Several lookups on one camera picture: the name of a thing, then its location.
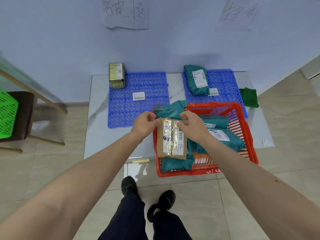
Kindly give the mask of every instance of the green plastic basket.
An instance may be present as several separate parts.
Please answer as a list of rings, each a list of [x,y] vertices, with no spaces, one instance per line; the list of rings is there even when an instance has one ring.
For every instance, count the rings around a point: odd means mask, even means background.
[[[0,139],[12,136],[18,101],[0,88]]]

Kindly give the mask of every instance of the person's left hand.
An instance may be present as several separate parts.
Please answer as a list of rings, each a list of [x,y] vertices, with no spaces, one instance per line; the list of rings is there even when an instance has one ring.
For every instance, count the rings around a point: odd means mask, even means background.
[[[131,133],[138,135],[139,140],[145,139],[154,128],[158,125],[159,119],[156,119],[156,115],[149,111],[140,114],[134,121]]]

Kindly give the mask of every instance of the white marble slab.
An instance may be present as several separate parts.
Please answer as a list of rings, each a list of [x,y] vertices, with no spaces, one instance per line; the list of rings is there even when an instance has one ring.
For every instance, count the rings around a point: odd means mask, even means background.
[[[252,88],[252,83],[248,72],[235,72],[239,88]],[[104,149],[114,141],[118,140],[126,133],[129,133],[131,127],[108,128],[108,102],[109,102],[109,80],[108,75],[94,75],[91,82],[88,127],[85,141],[84,158],[95,154]],[[168,73],[168,92],[170,104],[178,100],[185,100],[182,76],[180,73]],[[248,123],[254,146],[256,148],[273,146],[267,123],[264,119],[262,110],[254,108],[248,110]],[[149,135],[138,145],[130,157],[154,157],[152,135]]]

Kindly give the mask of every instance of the wooden chair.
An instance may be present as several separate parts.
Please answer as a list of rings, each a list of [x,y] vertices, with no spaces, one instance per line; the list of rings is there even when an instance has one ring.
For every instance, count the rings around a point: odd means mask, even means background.
[[[2,142],[12,142],[12,141],[21,141],[21,140],[35,140],[41,142],[47,142],[50,144],[64,146],[63,142],[53,141],[44,139],[37,136],[30,135],[32,127],[32,113],[35,104],[35,96],[31,92],[8,92],[15,100],[18,101],[18,111],[16,119],[14,121],[12,136],[9,138],[0,139]],[[22,153],[21,149],[12,149],[0,147],[0,151],[13,151],[17,153]]]

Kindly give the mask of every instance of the hand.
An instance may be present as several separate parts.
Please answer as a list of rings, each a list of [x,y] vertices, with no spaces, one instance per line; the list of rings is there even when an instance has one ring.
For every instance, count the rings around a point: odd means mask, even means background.
[[[134,121],[131,133],[135,133],[139,140],[145,139],[158,125],[159,120],[156,115],[149,111],[140,114]]]
[[[183,119],[183,121],[178,122],[177,126],[190,140],[195,141],[196,143],[199,143],[201,145],[201,143],[208,137],[214,138],[209,133],[206,125],[203,123],[203,120],[195,113],[187,110],[185,112],[182,112],[180,114],[180,117]]]

